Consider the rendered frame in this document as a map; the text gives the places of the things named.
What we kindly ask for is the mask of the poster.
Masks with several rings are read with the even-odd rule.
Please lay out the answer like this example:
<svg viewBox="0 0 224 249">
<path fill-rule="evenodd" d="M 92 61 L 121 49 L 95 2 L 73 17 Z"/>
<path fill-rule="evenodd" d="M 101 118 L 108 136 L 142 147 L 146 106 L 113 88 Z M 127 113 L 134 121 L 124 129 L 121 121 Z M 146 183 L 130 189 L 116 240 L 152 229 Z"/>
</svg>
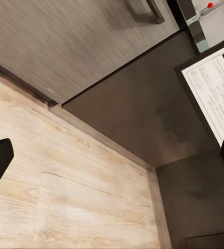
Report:
<svg viewBox="0 0 224 249">
<path fill-rule="evenodd" d="M 224 40 L 174 68 L 223 167 Z"/>
</svg>

